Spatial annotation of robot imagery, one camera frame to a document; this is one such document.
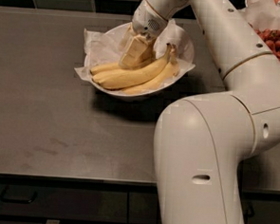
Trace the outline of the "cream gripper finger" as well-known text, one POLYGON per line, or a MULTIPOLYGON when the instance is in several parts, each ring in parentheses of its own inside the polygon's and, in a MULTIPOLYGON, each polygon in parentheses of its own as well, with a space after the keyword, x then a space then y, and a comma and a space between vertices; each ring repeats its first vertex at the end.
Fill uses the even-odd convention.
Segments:
POLYGON ((151 57, 152 53, 154 53, 155 42, 155 39, 150 40, 145 36, 134 36, 127 48, 121 52, 120 65, 135 66, 137 63, 151 57))
POLYGON ((119 50, 123 51, 127 48, 129 42, 135 36, 136 32, 133 30, 132 25, 129 25, 126 32, 123 34, 121 42, 119 44, 119 50))

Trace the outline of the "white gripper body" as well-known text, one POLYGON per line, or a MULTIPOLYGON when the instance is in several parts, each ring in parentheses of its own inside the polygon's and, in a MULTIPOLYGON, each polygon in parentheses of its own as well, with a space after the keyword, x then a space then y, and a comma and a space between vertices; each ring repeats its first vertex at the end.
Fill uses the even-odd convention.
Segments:
POLYGON ((167 25, 167 20, 159 15, 147 0, 143 0, 139 4, 132 18, 134 32, 138 35, 147 36, 150 39, 161 35, 167 25))

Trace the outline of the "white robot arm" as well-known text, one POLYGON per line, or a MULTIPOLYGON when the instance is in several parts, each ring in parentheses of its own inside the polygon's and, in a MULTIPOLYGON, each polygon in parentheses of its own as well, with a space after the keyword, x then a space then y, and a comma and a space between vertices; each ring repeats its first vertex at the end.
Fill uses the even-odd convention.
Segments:
POLYGON ((159 116, 154 163, 162 224, 245 224, 237 166, 280 142, 280 62, 228 0, 143 0, 137 34, 156 37, 191 7, 225 91, 174 101, 159 116))

